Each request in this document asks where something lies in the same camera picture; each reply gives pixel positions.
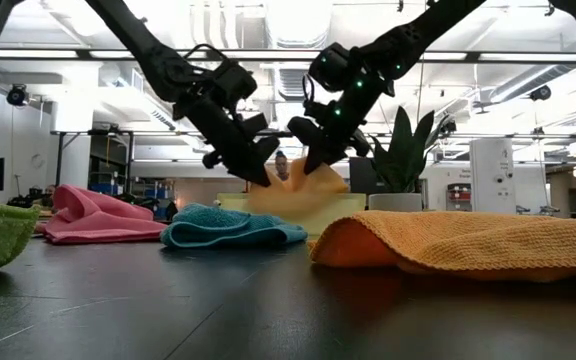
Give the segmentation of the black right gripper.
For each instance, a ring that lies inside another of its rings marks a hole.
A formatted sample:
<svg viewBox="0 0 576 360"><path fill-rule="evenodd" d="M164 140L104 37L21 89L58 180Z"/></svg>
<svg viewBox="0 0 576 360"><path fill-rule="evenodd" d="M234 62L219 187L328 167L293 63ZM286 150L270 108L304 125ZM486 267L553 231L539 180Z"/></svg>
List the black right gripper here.
<svg viewBox="0 0 576 360"><path fill-rule="evenodd" d="M342 151L355 149L358 156L366 156L371 150L365 135L359 128L352 133L335 134L332 127L317 126L311 119L295 116L287 125L289 131L304 145L309 146L304 172L312 173L322 164L331 165L342 159Z"/></svg>

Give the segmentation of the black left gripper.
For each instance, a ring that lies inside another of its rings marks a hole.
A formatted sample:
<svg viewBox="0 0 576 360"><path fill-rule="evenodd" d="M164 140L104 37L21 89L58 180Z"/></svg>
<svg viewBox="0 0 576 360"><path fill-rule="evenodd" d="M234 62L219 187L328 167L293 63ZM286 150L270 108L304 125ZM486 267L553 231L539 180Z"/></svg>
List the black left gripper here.
<svg viewBox="0 0 576 360"><path fill-rule="evenodd" d="M265 162L279 147L277 136L265 136L256 140L256 129L249 133L245 123L231 120L207 125L201 130L201 134L207 144L214 148L202 159L206 168L223 164L232 175L262 187L270 185Z"/></svg>

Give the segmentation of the orange microfiber towel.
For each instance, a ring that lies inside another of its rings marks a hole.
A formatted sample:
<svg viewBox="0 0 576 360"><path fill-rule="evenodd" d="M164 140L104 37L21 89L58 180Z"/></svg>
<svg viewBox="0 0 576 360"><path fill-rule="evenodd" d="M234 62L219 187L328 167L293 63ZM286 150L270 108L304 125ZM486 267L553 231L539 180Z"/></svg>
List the orange microfiber towel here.
<svg viewBox="0 0 576 360"><path fill-rule="evenodd" d="M288 220L312 216L331 204L338 194L347 193L348 185L342 176L327 164L321 164L306 174L306 157L289 164L289 177L281 180L266 169L270 185L251 184L246 209L256 214L269 214Z"/></svg>
<svg viewBox="0 0 576 360"><path fill-rule="evenodd" d="M362 211L328 225L310 260L481 281L576 276L576 219L480 212Z"/></svg>

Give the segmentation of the blue microfiber towel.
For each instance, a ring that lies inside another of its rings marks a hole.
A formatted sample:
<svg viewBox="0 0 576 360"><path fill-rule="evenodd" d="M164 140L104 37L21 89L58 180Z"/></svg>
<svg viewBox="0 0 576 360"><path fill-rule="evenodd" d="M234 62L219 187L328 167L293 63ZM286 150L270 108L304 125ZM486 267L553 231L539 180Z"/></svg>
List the blue microfiber towel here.
<svg viewBox="0 0 576 360"><path fill-rule="evenodd" d="M283 246L303 242L308 232L276 216L191 203L162 231L161 242L178 249L223 246Z"/></svg>

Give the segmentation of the pink microfiber towel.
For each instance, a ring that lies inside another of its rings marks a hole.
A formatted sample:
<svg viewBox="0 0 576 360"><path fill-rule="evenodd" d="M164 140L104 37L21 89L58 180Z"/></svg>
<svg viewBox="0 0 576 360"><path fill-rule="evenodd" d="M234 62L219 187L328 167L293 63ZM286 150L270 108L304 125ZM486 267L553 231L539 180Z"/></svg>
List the pink microfiber towel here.
<svg viewBox="0 0 576 360"><path fill-rule="evenodd" d="M166 228L146 208L72 185L57 187L53 203L57 212L36 227L53 245L158 241Z"/></svg>

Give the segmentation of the person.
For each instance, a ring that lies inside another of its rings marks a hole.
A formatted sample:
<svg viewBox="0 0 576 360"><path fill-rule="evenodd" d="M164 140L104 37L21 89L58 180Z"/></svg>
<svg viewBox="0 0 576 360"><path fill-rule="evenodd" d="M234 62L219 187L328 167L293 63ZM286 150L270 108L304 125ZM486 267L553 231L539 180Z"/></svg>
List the person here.
<svg viewBox="0 0 576 360"><path fill-rule="evenodd" d="M277 177L281 181L286 181L289 178L288 160L282 151L276 152L274 164Z"/></svg>

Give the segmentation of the black monitor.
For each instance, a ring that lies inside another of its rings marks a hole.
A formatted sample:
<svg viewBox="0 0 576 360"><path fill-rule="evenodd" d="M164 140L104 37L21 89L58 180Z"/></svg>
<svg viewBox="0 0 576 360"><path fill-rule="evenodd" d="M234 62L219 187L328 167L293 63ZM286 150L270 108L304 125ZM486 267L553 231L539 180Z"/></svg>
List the black monitor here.
<svg viewBox="0 0 576 360"><path fill-rule="evenodd" d="M350 189L353 193L372 195L387 192L387 188L373 167L371 158L350 158L349 175Z"/></svg>

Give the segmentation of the yellow plastic bin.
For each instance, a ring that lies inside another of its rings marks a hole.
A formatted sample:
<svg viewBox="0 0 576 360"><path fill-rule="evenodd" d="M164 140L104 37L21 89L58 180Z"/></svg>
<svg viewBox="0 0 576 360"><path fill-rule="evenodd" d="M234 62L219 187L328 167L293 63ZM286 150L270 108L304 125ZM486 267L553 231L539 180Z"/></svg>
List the yellow plastic bin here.
<svg viewBox="0 0 576 360"><path fill-rule="evenodd" d="M257 214L248 204L245 193L218 193L215 203L227 210ZM324 206L309 215L279 215L282 220L303 227L310 237L320 236L328 225L344 217L364 210L366 196L363 194L337 194Z"/></svg>

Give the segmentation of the artificial plant in white pot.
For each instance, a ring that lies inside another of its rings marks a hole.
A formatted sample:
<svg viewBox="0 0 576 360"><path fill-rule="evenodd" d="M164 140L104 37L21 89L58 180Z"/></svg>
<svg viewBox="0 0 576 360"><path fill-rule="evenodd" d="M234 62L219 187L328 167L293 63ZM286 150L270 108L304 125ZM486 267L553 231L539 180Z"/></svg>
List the artificial plant in white pot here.
<svg viewBox="0 0 576 360"><path fill-rule="evenodd" d="M417 189L419 176L427 164L428 152L439 139L442 128L450 122L444 115L434 127L435 112L424 115L412 131L411 121L402 107L395 116L389 147L385 149L372 136L372 167L384 183L385 193L368 196L368 209L394 212L421 212L422 195Z"/></svg>

